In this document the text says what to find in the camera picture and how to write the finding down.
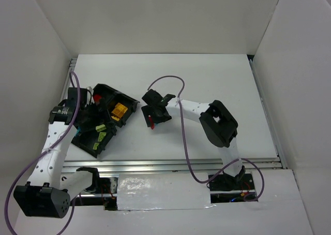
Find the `red curved lego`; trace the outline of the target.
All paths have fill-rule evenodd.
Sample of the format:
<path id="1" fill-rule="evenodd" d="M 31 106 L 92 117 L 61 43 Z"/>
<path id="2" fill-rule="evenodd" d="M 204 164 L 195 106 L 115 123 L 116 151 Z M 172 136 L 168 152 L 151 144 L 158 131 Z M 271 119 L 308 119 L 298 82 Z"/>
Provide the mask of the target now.
<path id="1" fill-rule="evenodd" d="M 150 123 L 151 123 L 151 129 L 155 128 L 155 123 L 151 117 L 149 117 Z"/>

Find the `light green slope lego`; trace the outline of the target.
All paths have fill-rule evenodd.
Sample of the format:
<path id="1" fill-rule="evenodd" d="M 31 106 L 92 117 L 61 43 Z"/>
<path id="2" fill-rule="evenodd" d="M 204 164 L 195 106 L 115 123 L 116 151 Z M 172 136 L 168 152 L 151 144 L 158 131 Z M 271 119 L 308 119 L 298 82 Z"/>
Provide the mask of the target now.
<path id="1" fill-rule="evenodd" d="M 107 128 L 106 128 L 106 126 L 104 125 L 104 124 L 102 124 L 102 125 L 98 125 L 98 126 L 96 126 L 95 127 L 95 130 L 96 130 L 96 132 L 101 132 L 101 131 L 104 131 L 104 130 L 106 130 Z"/>

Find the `orange-yellow lego brick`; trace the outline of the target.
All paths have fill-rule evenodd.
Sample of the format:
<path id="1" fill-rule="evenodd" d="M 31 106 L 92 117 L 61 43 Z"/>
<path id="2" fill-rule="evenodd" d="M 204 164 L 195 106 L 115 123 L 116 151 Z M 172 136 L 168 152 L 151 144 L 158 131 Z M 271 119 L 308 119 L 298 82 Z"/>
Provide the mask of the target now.
<path id="1" fill-rule="evenodd" d="M 112 118 L 113 120 L 117 121 L 117 122 L 121 120 L 120 118 L 115 117 L 115 116 L 111 116 L 111 118 Z"/>

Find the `orange flower lego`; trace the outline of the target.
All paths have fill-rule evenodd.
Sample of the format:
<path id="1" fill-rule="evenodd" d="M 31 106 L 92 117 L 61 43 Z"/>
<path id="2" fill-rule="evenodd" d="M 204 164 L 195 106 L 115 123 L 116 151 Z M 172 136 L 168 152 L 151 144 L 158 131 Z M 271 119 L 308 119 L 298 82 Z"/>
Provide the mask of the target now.
<path id="1" fill-rule="evenodd" d="M 119 120 L 124 116 L 127 110 L 128 108 L 125 105 L 117 103 L 114 109 L 111 111 L 111 116 L 114 117 L 114 119 Z"/>

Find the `red lego with flower print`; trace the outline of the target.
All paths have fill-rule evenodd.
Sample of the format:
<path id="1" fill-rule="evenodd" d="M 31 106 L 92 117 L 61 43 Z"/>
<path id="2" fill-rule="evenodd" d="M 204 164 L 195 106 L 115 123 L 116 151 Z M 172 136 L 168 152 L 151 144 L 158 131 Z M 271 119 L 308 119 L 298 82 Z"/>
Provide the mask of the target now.
<path id="1" fill-rule="evenodd" d="M 93 96 L 93 99 L 94 99 L 94 102 L 95 102 L 95 103 L 100 102 L 100 99 L 101 99 L 101 98 L 102 98 L 102 97 L 101 97 L 100 95 L 97 95 L 97 94 Z"/>

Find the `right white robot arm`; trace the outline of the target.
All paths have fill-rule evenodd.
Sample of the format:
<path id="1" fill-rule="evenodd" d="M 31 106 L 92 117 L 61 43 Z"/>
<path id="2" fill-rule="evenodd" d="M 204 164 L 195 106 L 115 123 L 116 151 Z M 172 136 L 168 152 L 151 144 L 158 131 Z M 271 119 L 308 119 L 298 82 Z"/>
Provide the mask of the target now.
<path id="1" fill-rule="evenodd" d="M 220 175 L 223 178 L 225 190 L 233 190 L 240 184 L 245 174 L 245 166 L 237 149 L 238 122 L 222 102 L 218 100 L 210 104 L 193 102 L 172 94 L 163 97 L 152 89 L 148 90 L 142 99 L 146 103 L 142 107 L 142 112 L 148 127 L 154 128 L 156 124 L 167 122 L 173 117 L 180 118 L 186 163 L 191 175 L 198 183 L 211 184 Z M 208 141 L 220 153 L 223 167 L 207 180 L 199 180 L 191 166 L 185 135 L 185 119 L 201 124 Z"/>

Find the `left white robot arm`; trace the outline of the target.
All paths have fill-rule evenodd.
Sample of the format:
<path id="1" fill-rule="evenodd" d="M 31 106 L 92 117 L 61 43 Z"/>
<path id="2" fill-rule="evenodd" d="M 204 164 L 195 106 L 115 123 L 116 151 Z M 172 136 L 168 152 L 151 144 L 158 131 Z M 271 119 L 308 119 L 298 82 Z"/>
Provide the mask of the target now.
<path id="1" fill-rule="evenodd" d="M 77 132 L 76 119 L 91 97 L 88 89 L 70 87 L 67 99 L 51 110 L 43 156 L 35 163 L 27 182 L 16 186 L 13 192 L 26 216 L 63 218 L 78 194 L 100 193 L 111 186 L 109 179 L 100 177 L 97 168 L 80 167 L 67 178 L 61 176 L 69 146 Z"/>

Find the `black four-compartment tray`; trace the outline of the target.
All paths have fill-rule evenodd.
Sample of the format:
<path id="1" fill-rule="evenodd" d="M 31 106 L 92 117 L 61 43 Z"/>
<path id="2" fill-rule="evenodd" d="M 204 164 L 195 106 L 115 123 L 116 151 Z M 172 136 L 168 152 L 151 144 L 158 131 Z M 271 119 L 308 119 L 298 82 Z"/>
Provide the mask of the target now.
<path id="1" fill-rule="evenodd" d="M 93 96 L 96 94 L 102 97 L 98 103 L 95 103 L 93 99 Z M 106 84 L 98 83 L 93 88 L 92 102 L 97 105 L 106 122 L 105 126 L 107 129 L 101 132 L 106 132 L 107 135 L 101 142 L 98 142 L 98 132 L 94 130 L 80 131 L 77 132 L 78 135 L 76 137 L 73 137 L 71 143 L 96 158 L 102 151 L 105 150 L 107 144 L 116 135 L 117 129 L 126 125 L 130 116 L 135 113 L 139 101 Z M 118 122 L 111 118 L 111 111 L 117 103 L 121 103 L 128 108 L 127 112 Z M 99 143 L 97 150 L 93 150 L 94 143 Z"/>

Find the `small green lego piece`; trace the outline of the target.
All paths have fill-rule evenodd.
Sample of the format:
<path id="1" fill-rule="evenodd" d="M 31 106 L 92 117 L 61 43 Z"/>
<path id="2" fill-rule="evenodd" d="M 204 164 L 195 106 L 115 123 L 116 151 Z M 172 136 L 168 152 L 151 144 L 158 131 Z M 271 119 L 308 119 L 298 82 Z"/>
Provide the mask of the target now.
<path id="1" fill-rule="evenodd" d="M 99 146 L 99 143 L 94 143 L 93 150 L 97 150 Z"/>

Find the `aluminium rail frame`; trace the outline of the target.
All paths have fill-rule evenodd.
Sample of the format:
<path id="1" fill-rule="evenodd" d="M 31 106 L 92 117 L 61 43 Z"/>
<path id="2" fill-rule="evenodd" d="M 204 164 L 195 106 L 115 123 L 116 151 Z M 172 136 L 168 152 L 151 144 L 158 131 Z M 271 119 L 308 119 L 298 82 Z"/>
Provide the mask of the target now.
<path id="1" fill-rule="evenodd" d="M 148 87 L 160 94 L 210 103 L 221 101 L 238 121 L 237 147 L 257 187 L 273 171 L 283 169 L 245 54 L 80 54 L 74 67 L 82 87 L 107 84 L 141 99 Z M 189 160 L 199 178 L 222 167 L 217 148 L 197 122 L 185 120 Z M 106 149 L 94 158 L 71 145 L 63 175 L 80 167 L 95 167 L 101 176 L 119 174 L 187 173 L 181 121 L 174 117 L 154 129 L 138 109 L 117 130 Z"/>

